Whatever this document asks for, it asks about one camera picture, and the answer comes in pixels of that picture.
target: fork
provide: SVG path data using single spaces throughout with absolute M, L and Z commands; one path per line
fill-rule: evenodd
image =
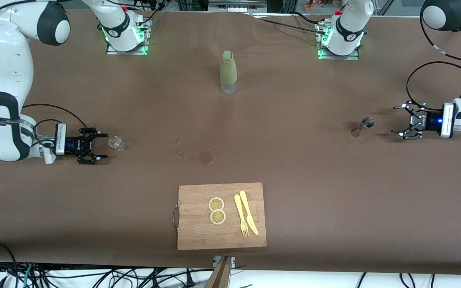
M 236 202 L 239 218 L 241 219 L 241 224 L 239 224 L 241 233 L 243 234 L 243 237 L 247 237 L 249 235 L 249 226 L 245 222 L 245 217 L 243 217 L 243 207 L 241 206 L 241 198 L 239 197 L 239 194 L 234 195 L 234 202 Z

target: green bottle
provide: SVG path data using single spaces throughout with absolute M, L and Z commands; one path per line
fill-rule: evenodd
M 220 87 L 226 94 L 232 94 L 238 88 L 238 71 L 232 51 L 223 51 L 220 64 Z

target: cutting board handle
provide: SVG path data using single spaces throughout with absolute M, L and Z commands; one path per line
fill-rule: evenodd
M 177 203 L 175 204 L 175 207 L 174 207 L 174 220 L 173 220 L 173 223 L 174 223 L 175 230 L 176 231 L 179 230 L 179 201 L 177 201 Z

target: teal cable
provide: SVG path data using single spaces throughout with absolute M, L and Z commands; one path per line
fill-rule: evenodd
M 30 275 L 30 270 L 31 267 L 33 267 L 34 264 L 31 264 L 28 266 L 28 269 L 26 269 L 26 274 L 24 274 L 24 283 L 22 284 L 22 288 L 26 288 L 28 284 L 28 275 Z

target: white cable label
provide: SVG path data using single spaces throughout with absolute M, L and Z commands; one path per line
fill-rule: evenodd
M 446 55 L 446 54 L 447 54 L 446 51 L 444 51 L 444 50 L 442 50 L 441 48 L 439 48 L 439 46 L 434 45 L 433 47 L 434 47 L 435 49 L 437 49 L 437 51 L 439 51 L 439 52 L 442 53 L 443 55 Z

